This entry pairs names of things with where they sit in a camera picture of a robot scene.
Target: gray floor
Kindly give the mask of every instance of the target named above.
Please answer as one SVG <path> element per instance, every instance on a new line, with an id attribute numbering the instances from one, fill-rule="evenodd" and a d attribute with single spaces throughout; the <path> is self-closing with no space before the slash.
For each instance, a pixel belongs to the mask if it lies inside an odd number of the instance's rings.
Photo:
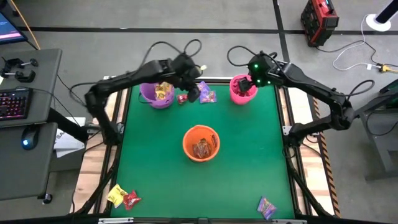
<path id="1" fill-rule="evenodd" d="M 301 29 L 299 15 L 306 2 L 305 0 L 280 0 L 284 29 Z M 338 30 L 359 30 L 365 14 L 376 13 L 380 5 L 388 2 L 388 0 L 377 3 L 372 0 L 334 0 L 333 3 L 340 15 Z M 271 0 L 31 0 L 16 1 L 16 3 L 30 25 L 41 27 L 277 28 Z M 398 30 L 398 19 L 393 20 L 392 30 Z M 203 42 L 203 49 L 195 57 L 195 61 L 200 65 L 208 66 L 204 74 L 207 77 L 232 77 L 246 72 L 244 68 L 232 67 L 225 58 L 226 51 L 237 44 L 245 45 L 257 52 L 264 50 L 280 53 L 280 41 L 277 34 L 87 32 L 36 32 L 35 34 L 43 49 L 61 48 L 63 50 L 59 75 L 69 86 L 99 80 L 104 75 L 117 75 L 126 70 L 133 70 L 150 44 L 158 40 L 166 40 L 183 48 L 190 39 L 200 39 Z M 360 38 L 361 36 L 358 35 L 334 35 L 326 43 L 324 49 L 336 49 Z M 371 35 L 366 38 L 377 49 L 376 60 L 384 63 L 398 63 L 398 54 L 394 50 L 398 47 L 396 36 Z M 362 80 L 374 79 L 376 86 L 373 90 L 352 97 L 351 101 L 355 108 L 365 104 L 367 97 L 374 96 L 378 89 L 396 79 L 396 75 L 389 73 L 381 75 L 376 70 L 368 71 L 364 67 L 339 72 L 331 66 L 337 54 L 326 54 L 308 48 L 305 37 L 302 35 L 287 35 L 286 39 L 290 60 L 301 67 L 309 77 L 328 86 L 348 93 Z M 30 48 L 27 44 L 0 46 L 0 52 L 19 50 L 30 50 Z M 341 58 L 339 65 L 344 67 L 356 62 L 370 62 L 370 55 L 371 49 L 362 46 L 347 52 Z M 174 56 L 176 53 L 173 50 L 160 45 L 151 52 L 149 59 Z M 237 51 L 232 57 L 236 63 L 245 63 L 251 56 L 245 51 Z M 82 96 L 87 89 L 88 87 L 81 87 L 76 89 L 76 92 Z M 74 116 L 90 118 L 84 108 L 69 99 L 67 90 L 59 83 L 57 83 L 55 94 Z M 322 105 L 321 112 L 322 115 L 327 115 L 328 108 Z M 394 189 L 398 187 L 398 179 L 365 182 L 364 176 L 377 170 L 378 166 L 359 120 L 355 121 L 348 131 L 327 131 L 325 135 L 343 217 L 397 223 L 398 196 Z M 58 201 L 45 207 L 38 206 L 39 202 L 34 198 L 14 200 L 10 203 L 1 202 L 0 218 L 66 214 L 76 177 L 72 174 L 56 174 L 56 176 L 57 178 L 52 178 L 51 182 L 56 186 L 53 188 L 53 194 L 61 195 Z M 34 206 L 18 206 L 20 203 Z"/>

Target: rgb keyboard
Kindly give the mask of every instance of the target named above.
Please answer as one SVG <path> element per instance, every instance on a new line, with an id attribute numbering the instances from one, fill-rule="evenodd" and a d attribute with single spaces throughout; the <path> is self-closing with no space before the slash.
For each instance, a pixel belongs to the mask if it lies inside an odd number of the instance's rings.
<path id="1" fill-rule="evenodd" d="M 31 96 L 30 88 L 0 90 L 0 121 L 26 119 Z"/>

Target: pink bucket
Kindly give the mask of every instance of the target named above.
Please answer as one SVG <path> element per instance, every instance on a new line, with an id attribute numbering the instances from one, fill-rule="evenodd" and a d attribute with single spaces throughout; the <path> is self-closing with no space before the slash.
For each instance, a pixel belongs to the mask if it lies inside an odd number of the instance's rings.
<path id="1" fill-rule="evenodd" d="M 155 97 L 155 86 L 156 83 L 143 83 L 139 86 L 139 91 L 153 108 L 163 109 L 169 107 L 174 101 L 174 86 L 172 86 L 172 91 L 166 96 L 164 100 L 156 100 Z"/>
<path id="2" fill-rule="evenodd" d="M 229 93 L 231 94 L 231 100 L 237 105 L 244 105 L 248 103 L 256 96 L 258 91 L 257 87 L 252 86 L 250 90 L 248 90 L 249 96 L 239 96 L 238 80 L 244 77 L 251 81 L 251 77 L 249 75 L 236 75 L 229 83 Z"/>

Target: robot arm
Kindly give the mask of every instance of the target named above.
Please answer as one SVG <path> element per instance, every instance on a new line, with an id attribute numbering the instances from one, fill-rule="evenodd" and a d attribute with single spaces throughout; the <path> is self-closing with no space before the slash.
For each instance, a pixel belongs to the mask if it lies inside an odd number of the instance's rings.
<path id="1" fill-rule="evenodd" d="M 194 102 L 200 95 L 194 79 L 200 75 L 191 57 L 185 53 L 174 60 L 153 60 L 134 72 L 127 72 L 109 80 L 101 80 L 93 85 L 85 94 L 86 107 L 88 112 L 98 120 L 104 143 L 117 145 L 121 142 L 121 135 L 116 124 L 109 120 L 104 110 L 110 94 L 141 83 L 168 82 L 175 88 L 187 90 L 188 100 Z"/>
<path id="2" fill-rule="evenodd" d="M 311 123 L 295 123 L 287 135 L 289 146 L 299 147 L 306 135 L 330 128 L 346 130 L 354 120 L 354 109 L 346 95 L 338 93 L 335 88 L 327 86 L 307 77 L 298 66 L 275 60 L 276 53 L 270 55 L 261 51 L 248 63 L 251 81 L 246 78 L 239 81 L 241 91 L 247 91 L 253 85 L 262 87 L 278 85 L 299 88 L 314 96 L 330 107 L 330 115 Z"/>

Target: monitor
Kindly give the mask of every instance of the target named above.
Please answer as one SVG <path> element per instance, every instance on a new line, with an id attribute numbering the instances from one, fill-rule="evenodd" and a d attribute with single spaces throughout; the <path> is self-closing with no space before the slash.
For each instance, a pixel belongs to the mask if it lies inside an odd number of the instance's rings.
<path id="1" fill-rule="evenodd" d="M 27 37 L 0 12 L 0 44 L 27 41 Z"/>

